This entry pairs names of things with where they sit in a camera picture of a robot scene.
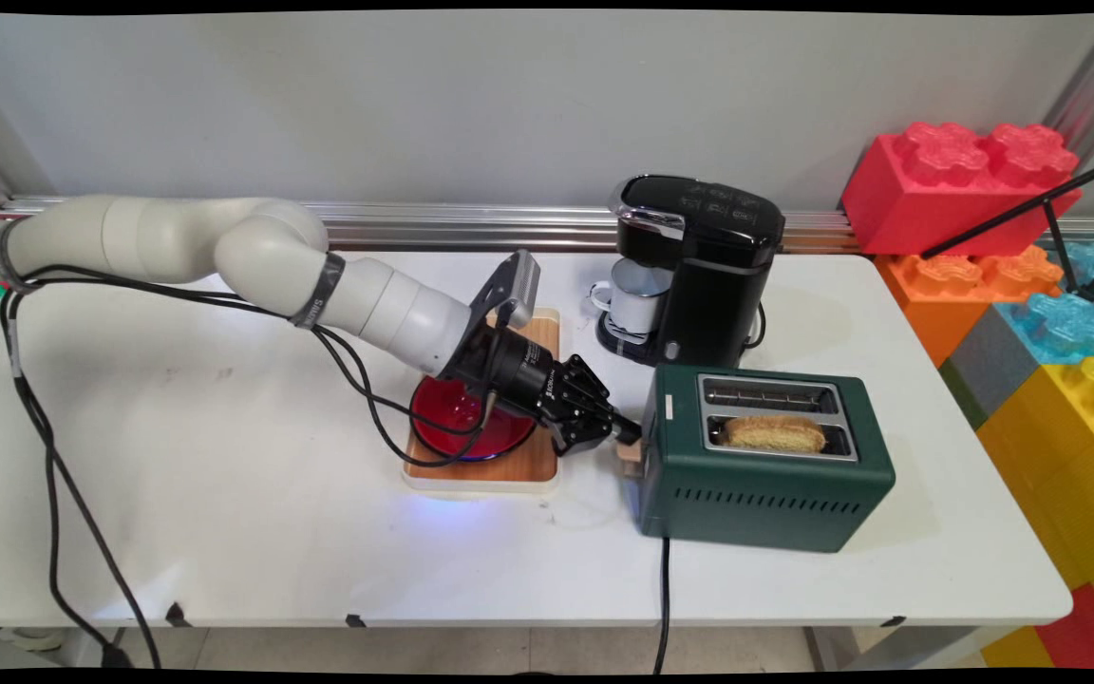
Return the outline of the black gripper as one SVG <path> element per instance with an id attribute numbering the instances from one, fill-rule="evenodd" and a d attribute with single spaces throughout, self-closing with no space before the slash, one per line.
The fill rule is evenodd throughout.
<path id="1" fill-rule="evenodd" d="M 561 363 L 517 331 L 470 324 L 440 378 L 459 381 L 480 398 L 494 394 L 502 410 L 547 426 L 556 456 L 598 447 L 607 438 L 621 447 L 641 442 L 641 425 L 613 406 L 609 390 L 580 355 Z"/>

